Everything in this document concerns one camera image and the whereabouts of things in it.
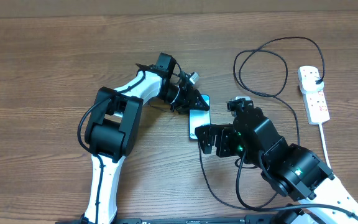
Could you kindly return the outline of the Galaxy smartphone with blue screen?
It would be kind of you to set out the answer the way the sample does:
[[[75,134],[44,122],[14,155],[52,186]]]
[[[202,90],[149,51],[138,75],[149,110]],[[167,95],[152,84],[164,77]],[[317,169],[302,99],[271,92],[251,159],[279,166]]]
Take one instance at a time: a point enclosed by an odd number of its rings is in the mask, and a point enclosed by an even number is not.
[[[210,110],[190,110],[189,113],[189,139],[197,140],[195,128],[211,124]]]

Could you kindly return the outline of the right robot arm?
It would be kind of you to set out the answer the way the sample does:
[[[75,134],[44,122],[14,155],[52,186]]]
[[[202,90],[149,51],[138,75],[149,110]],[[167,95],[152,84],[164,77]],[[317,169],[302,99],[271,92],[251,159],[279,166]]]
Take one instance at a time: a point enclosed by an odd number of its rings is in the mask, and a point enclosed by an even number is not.
[[[235,114],[231,124],[195,129],[203,153],[211,153],[215,146],[218,157],[239,156],[241,162],[260,168],[274,191],[296,202],[292,207],[271,207],[271,212],[306,208],[325,223],[358,223],[358,203],[313,151],[287,144],[249,101],[229,110]]]

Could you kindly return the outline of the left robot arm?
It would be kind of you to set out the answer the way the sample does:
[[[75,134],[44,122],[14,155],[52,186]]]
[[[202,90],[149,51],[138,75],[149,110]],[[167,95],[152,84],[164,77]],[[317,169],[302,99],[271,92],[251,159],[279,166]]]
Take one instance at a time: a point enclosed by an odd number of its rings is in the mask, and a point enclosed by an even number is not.
[[[155,64],[140,64],[135,78],[126,85],[98,90],[77,129],[78,142],[91,154],[93,165],[89,204],[79,223],[113,223],[116,219],[121,169],[134,148],[146,103],[159,98],[180,114],[209,110],[195,88],[200,78],[196,72],[180,70],[178,83],[170,81],[178,66],[174,57],[160,53]]]

